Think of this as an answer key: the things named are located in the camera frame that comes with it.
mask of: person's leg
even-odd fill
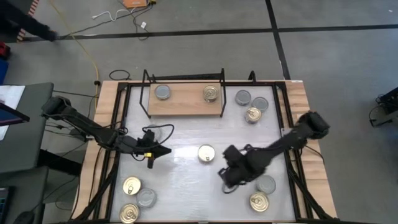
[[[48,26],[37,22],[37,20],[24,14],[17,7],[5,0],[0,0],[0,15],[5,19],[17,23],[27,32],[45,40],[53,41],[57,37],[56,33],[52,32]]]

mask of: can lid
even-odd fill
[[[216,156],[216,151],[211,145],[202,145],[198,150],[198,157],[203,162],[210,162]]]
[[[251,120],[251,121],[258,121],[261,118],[261,111],[257,108],[249,108],[246,111],[246,116]]]
[[[250,206],[257,212],[268,209],[269,202],[267,196],[262,192],[256,192],[250,196]]]
[[[155,89],[155,95],[160,100],[167,100],[170,98],[170,87],[168,85],[159,85]]]
[[[239,105],[241,105],[241,106],[248,105],[248,104],[250,103],[250,100],[251,100],[251,95],[250,95],[250,93],[249,93],[248,91],[246,91],[246,90],[239,90],[239,91],[236,93],[235,101],[236,101]]]
[[[256,97],[251,106],[265,112],[268,109],[268,101],[264,97]]]
[[[136,194],[141,188],[141,181],[137,177],[129,177],[123,183],[123,191],[128,195]]]
[[[120,209],[120,221],[124,224],[134,223],[139,216],[139,208],[137,205],[127,204]]]
[[[269,175],[262,175],[257,178],[256,182],[258,190],[264,192],[266,195],[270,195],[275,191],[276,183],[274,178]]]
[[[203,97],[206,100],[214,100],[218,96],[218,90],[214,86],[206,86],[203,89]]]
[[[138,206],[142,208],[150,208],[156,202],[156,193],[152,189],[142,189],[137,194]]]

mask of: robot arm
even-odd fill
[[[300,149],[307,144],[307,139],[320,139],[328,134],[329,125],[316,112],[308,112],[300,117],[290,133],[265,148],[246,145],[238,150],[230,145],[224,151],[228,167],[221,169],[218,175],[228,188],[243,185],[262,175],[271,160],[284,151]]]
[[[77,112],[67,98],[51,97],[42,107],[42,116],[46,119],[62,120],[72,124],[84,133],[92,135],[99,146],[125,154],[143,155],[148,158],[148,168],[154,160],[171,152],[171,149],[154,141],[154,133],[146,131],[142,139],[134,139],[120,130],[102,127],[86,116]]]

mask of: gold can lid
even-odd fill
[[[216,151],[211,145],[202,145],[198,150],[198,157],[203,162],[210,162],[216,156]]]
[[[123,183],[123,191],[128,195],[136,194],[141,188],[141,181],[137,177],[129,177]]]
[[[263,212],[268,209],[269,201],[262,192],[256,192],[250,196],[250,206],[257,212]]]
[[[206,86],[203,89],[203,97],[206,100],[214,100],[214,99],[217,98],[217,96],[218,96],[218,90],[217,90],[216,87],[214,87],[214,86]]]
[[[127,204],[120,209],[120,221],[124,224],[134,223],[139,216],[137,205]]]
[[[258,121],[261,118],[261,111],[259,109],[257,109],[257,108],[249,108],[246,111],[246,116],[251,121]]]

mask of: yellow cable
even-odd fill
[[[72,28],[68,25],[66,19],[64,18],[64,16],[62,15],[62,13],[57,9],[57,7],[55,7],[55,4],[53,2],[53,0],[49,0],[51,6],[56,10],[56,12],[58,13],[58,15],[60,16],[62,22],[65,24],[65,27],[67,27],[67,29],[70,32],[70,35],[72,36],[73,40],[75,40],[80,47],[84,50],[84,52],[86,53],[86,55],[88,56],[88,58],[91,60],[91,62],[94,65],[95,68],[95,73],[96,73],[96,81],[98,81],[100,79],[100,75],[98,73],[98,67],[97,64],[95,63],[93,57],[87,52],[87,50],[84,48],[84,46],[75,38],[75,36],[73,35],[73,30]],[[95,106],[95,110],[97,109],[97,96],[98,96],[98,85],[95,85],[95,100],[94,100],[94,106]]]

